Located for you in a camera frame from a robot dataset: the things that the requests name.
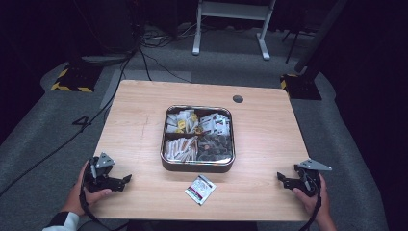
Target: sleeve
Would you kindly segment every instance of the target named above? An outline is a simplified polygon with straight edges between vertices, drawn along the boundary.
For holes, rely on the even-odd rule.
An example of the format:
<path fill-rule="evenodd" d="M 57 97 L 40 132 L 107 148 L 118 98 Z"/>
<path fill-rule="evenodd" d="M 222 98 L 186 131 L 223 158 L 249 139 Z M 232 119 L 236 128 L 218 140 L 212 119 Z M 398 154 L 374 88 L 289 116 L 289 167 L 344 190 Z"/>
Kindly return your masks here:
<path fill-rule="evenodd" d="M 71 212 L 57 213 L 42 231 L 75 231 L 79 216 Z"/>

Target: metal tray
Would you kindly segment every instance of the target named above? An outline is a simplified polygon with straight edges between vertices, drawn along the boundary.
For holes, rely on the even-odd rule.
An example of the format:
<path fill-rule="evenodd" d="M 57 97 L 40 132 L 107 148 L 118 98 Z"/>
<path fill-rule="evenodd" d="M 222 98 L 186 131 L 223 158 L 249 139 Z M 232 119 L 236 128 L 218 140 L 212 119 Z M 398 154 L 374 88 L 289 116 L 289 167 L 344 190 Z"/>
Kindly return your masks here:
<path fill-rule="evenodd" d="M 224 130 L 215 129 L 215 132 L 213 130 L 212 132 L 214 133 L 212 134 L 212 132 L 202 131 L 202 129 L 198 129 L 198 132 L 201 130 L 202 132 L 201 134 L 196 133 L 188 134 L 186 133 L 187 130 L 186 128 L 184 130 L 185 133 L 174 132 L 173 127 L 171 127 L 171 129 L 170 127 L 168 127 L 169 125 L 167 124 L 168 123 L 167 119 L 170 116 L 174 118 L 174 115 L 178 115 L 180 112 L 182 111 L 185 112 L 186 110 L 193 110 L 193 112 L 196 114 L 198 121 L 204 117 L 214 117 L 214 114 L 216 114 L 217 115 L 216 118 L 218 118 L 217 120 L 218 125 L 221 124 L 222 126 L 227 126 L 229 123 L 229 127 L 227 129 L 228 131 L 226 131 L 225 129 Z M 225 119 L 223 121 L 224 122 L 226 121 L 227 125 L 223 125 L 222 122 L 219 122 L 221 117 Z M 179 141 L 179 139 L 185 140 L 191 139 L 192 142 L 195 141 L 195 145 L 191 146 L 192 149 L 196 150 L 195 159 L 193 158 L 193 160 L 182 161 L 175 159 L 173 157 L 174 155 L 169 154 L 169 150 L 172 151 L 171 153 L 174 153 L 173 150 L 179 150 L 179 148 L 169 147 L 169 144 L 172 141 Z M 230 170 L 235 160 L 234 133 L 231 113 L 224 108 L 218 107 L 186 106 L 186 105 L 173 105 L 169 107 L 166 111 L 165 127 L 163 130 L 161 159 L 164 168 L 170 171 L 215 172 L 215 173 L 227 172 L 228 170 Z"/>

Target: wooden table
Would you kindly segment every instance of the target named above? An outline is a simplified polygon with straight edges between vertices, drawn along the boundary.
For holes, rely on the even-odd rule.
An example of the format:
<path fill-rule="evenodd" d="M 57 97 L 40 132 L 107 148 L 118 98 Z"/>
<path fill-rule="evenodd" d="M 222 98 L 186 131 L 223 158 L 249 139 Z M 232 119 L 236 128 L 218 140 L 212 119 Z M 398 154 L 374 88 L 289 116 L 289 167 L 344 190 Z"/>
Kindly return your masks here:
<path fill-rule="evenodd" d="M 243 97 L 242 103 L 233 101 Z M 167 171 L 160 150 L 171 105 L 223 107 L 232 114 L 236 160 L 226 173 L 204 173 L 217 188 L 199 206 L 184 190 L 198 172 Z M 303 206 L 276 172 L 298 178 L 308 158 L 288 95 L 279 89 L 124 80 L 95 155 L 116 165 L 110 176 L 133 174 L 124 192 L 92 208 L 100 218 L 307 220 Z"/>

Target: small packet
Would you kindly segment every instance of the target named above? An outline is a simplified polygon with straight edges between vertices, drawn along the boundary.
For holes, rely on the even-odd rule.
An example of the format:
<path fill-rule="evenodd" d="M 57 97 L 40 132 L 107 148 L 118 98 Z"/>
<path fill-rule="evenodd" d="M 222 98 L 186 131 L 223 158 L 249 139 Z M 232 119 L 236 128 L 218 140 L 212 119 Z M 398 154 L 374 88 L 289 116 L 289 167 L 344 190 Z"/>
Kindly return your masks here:
<path fill-rule="evenodd" d="M 197 204 L 203 205 L 210 194 L 216 189 L 216 185 L 207 177 L 198 175 L 192 184 L 185 190 Z"/>

